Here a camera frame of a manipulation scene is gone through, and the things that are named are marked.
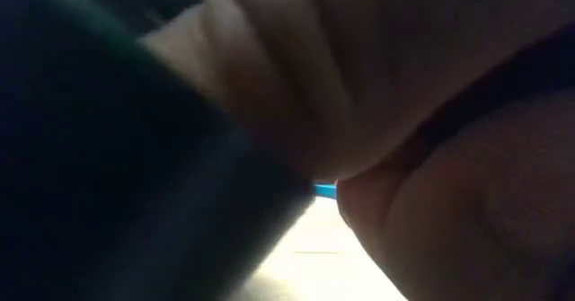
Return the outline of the person's hand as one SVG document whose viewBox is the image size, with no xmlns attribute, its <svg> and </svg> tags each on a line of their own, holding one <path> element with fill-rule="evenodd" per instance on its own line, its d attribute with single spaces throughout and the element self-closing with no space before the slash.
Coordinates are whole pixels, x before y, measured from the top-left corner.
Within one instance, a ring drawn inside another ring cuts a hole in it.
<svg viewBox="0 0 575 301">
<path fill-rule="evenodd" d="M 202 0 L 145 44 L 409 301 L 575 301 L 575 0 Z"/>
</svg>

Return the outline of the person's sleeve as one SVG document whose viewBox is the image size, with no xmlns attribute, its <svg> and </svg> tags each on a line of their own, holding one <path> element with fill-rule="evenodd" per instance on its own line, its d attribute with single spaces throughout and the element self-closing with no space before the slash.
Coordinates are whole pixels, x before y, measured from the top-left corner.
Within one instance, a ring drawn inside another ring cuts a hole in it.
<svg viewBox="0 0 575 301">
<path fill-rule="evenodd" d="M 313 200 L 138 44 L 198 0 L 0 0 L 0 301 L 218 301 Z"/>
</svg>

